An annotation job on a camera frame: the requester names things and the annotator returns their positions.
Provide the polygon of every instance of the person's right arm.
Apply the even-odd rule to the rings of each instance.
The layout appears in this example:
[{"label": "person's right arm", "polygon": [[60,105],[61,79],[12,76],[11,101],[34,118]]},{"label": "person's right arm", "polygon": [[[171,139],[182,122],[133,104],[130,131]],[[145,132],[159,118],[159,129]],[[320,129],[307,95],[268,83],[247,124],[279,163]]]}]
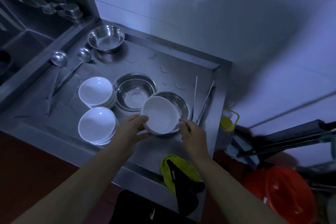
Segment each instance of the person's right arm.
[{"label": "person's right arm", "polygon": [[182,120],[180,132],[192,163],[230,224],[287,223],[211,159],[203,129],[190,120]]}]

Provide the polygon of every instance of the forearm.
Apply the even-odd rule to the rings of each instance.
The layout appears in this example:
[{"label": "forearm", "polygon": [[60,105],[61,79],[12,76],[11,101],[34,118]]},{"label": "forearm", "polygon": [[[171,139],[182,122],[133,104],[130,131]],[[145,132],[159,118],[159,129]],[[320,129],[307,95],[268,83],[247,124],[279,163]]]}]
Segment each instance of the forearm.
[{"label": "forearm", "polygon": [[287,223],[212,159],[194,165],[229,223]]},{"label": "forearm", "polygon": [[112,141],[13,223],[81,223],[127,158]]}]

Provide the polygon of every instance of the hand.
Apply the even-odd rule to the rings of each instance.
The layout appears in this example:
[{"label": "hand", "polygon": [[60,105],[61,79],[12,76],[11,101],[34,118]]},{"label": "hand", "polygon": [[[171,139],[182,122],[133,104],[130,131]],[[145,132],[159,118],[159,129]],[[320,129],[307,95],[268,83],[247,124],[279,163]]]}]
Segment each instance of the hand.
[{"label": "hand", "polygon": [[111,142],[121,146],[121,150],[130,157],[134,152],[138,142],[151,137],[152,133],[142,133],[138,135],[138,132],[145,130],[143,124],[148,121],[148,116],[134,114],[122,121],[117,127]]},{"label": "hand", "polygon": [[191,161],[211,159],[207,147],[207,134],[190,120],[180,120],[183,147]]}]

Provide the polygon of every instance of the metal tongs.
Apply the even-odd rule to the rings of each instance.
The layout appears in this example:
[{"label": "metal tongs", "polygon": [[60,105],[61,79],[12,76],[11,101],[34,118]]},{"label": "metal tongs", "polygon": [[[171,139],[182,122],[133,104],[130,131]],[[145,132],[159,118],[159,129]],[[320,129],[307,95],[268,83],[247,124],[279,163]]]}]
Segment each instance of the metal tongs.
[{"label": "metal tongs", "polygon": [[207,100],[208,100],[208,97],[209,97],[209,95],[210,95],[210,93],[211,93],[211,90],[212,90],[212,88],[213,88],[213,85],[214,85],[215,81],[212,81],[212,84],[211,84],[211,86],[210,86],[210,89],[209,89],[209,91],[208,91],[208,94],[207,94],[207,96],[206,96],[206,98],[205,98],[205,100],[204,100],[204,102],[203,102],[201,111],[199,112],[199,116],[198,116],[198,118],[194,121],[194,117],[195,117],[195,115],[194,115],[194,107],[195,107],[195,99],[196,99],[197,78],[198,78],[198,76],[196,76],[195,93],[194,93],[194,104],[192,105],[191,121],[192,121],[192,122],[195,122],[196,125],[199,125],[199,124],[200,124],[200,121],[201,121],[201,118],[202,118],[202,115],[203,115],[203,112],[204,112],[204,106],[205,106],[205,103],[206,103]]}]

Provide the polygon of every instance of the person's left hand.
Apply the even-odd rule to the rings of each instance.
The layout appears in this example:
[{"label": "person's left hand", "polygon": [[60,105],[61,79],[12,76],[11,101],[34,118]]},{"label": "person's left hand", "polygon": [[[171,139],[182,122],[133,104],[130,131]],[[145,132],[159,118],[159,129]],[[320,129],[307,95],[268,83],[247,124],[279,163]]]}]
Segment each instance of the person's left hand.
[{"label": "person's left hand", "polygon": [[134,152],[138,142],[151,137],[152,133],[138,133],[145,130],[143,124],[148,121],[148,116],[134,114],[122,121],[117,127],[114,136],[111,138],[111,143],[116,143],[125,150],[125,153],[130,157]]}]

